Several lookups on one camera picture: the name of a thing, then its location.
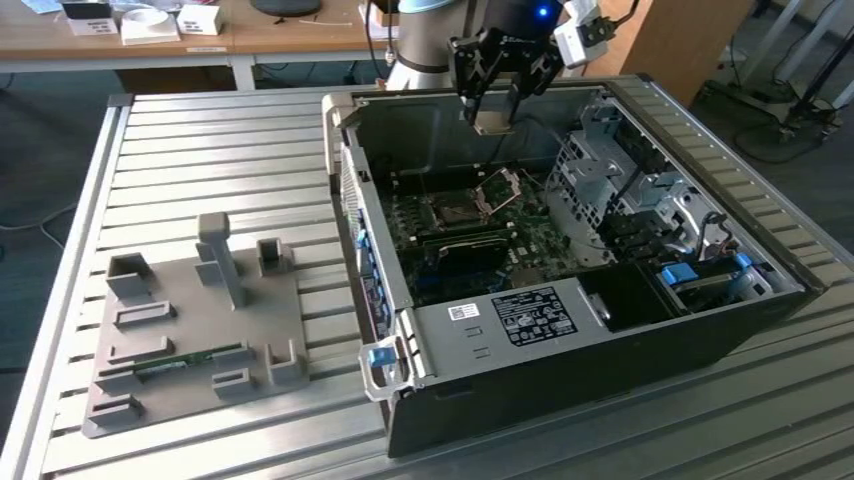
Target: floor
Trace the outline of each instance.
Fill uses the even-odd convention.
[[[755,46],[774,21],[750,19],[735,37],[735,47]],[[770,69],[803,27],[791,25],[778,42],[767,65],[755,80],[768,78]],[[835,43],[827,41],[802,65],[795,80],[809,81]],[[295,64],[264,69],[261,86],[321,86],[340,84],[349,63],[312,66]],[[357,83],[374,81],[368,62],[352,72]],[[822,95],[833,98],[854,77],[854,57],[843,61]],[[0,76],[0,86],[5,76]],[[0,91],[0,224],[37,222],[75,201],[79,194],[107,97],[123,87],[112,72],[21,74],[11,88]],[[766,117],[724,97],[712,95],[696,102],[692,112],[718,136],[731,142],[732,135],[760,123]],[[751,162],[776,188],[795,202],[849,249],[854,250],[854,127],[842,130],[810,153],[784,165]],[[743,144],[762,156],[779,157],[806,147],[811,141],[779,146],[772,130],[746,135]],[[72,213],[56,218],[48,230],[65,239]],[[23,374],[60,259],[60,250],[37,229],[0,231],[0,444],[12,414]]]

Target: white label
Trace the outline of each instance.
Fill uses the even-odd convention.
[[[456,321],[476,317],[480,315],[480,312],[478,311],[478,305],[475,303],[467,303],[466,305],[448,308],[448,315],[451,316],[451,320]]]
[[[187,49],[187,53],[213,53],[225,51],[228,51],[225,47],[191,47]]]

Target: circuit board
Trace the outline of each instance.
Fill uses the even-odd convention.
[[[580,268],[552,224],[542,182],[507,168],[480,178],[471,188],[384,200],[416,306],[536,285]]]

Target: vertical post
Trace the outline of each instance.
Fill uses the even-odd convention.
[[[776,80],[782,80],[783,82],[788,81],[795,73],[795,70],[798,69],[798,66],[801,65],[801,62],[803,62],[803,58],[810,53],[810,50],[815,48],[815,44],[825,36],[825,32],[827,32],[827,29],[830,29],[830,24],[833,23],[837,13],[839,13],[839,10],[842,10],[845,4],[846,0],[835,0],[833,5],[830,5],[830,7],[827,8],[827,11],[818,18],[810,34],[803,39],[803,42],[801,42],[801,46],[795,50],[795,53],[791,54],[791,58],[786,60],[786,63],[779,69]]]
[[[744,63],[744,68],[742,69],[742,72],[740,72],[742,83],[747,83],[747,79],[750,78],[750,76],[756,70],[756,67],[764,60],[764,57],[768,54],[768,50],[771,50],[771,47],[774,46],[774,42],[776,42],[779,35],[783,33],[783,30],[791,23],[791,19],[795,16],[795,13],[798,13],[802,2],[803,0],[788,1],[786,8],[779,14],[779,17],[776,18],[776,21],[774,22],[774,25],[768,30],[768,33],[764,35],[764,37],[762,37],[762,41],[759,42],[759,46],[756,47],[755,52],[752,52],[752,55],[750,55],[750,58]]]
[[[252,75],[252,65],[255,65],[253,55],[231,56],[231,73],[235,76],[235,86],[237,91],[255,90],[255,75]]]
[[[842,90],[842,93],[833,101],[833,108],[839,109],[845,107],[851,102],[851,97],[854,97],[854,80],[849,83],[849,86],[845,87],[845,90]]]
[[[211,247],[219,272],[223,276],[223,284],[231,297],[231,305],[233,309],[237,309],[245,306],[245,292],[240,286],[240,277],[237,276],[235,261],[225,242],[229,236],[231,226],[225,213],[217,212],[199,215],[199,241]]]

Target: metal table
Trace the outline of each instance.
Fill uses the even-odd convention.
[[[24,382],[0,478],[854,477],[850,254],[654,84],[619,80],[831,289],[712,367],[390,460],[361,392],[327,187],[320,98],[352,87],[113,98]],[[116,435],[80,431],[108,256],[193,255],[193,217],[232,248],[295,245],[311,384]]]

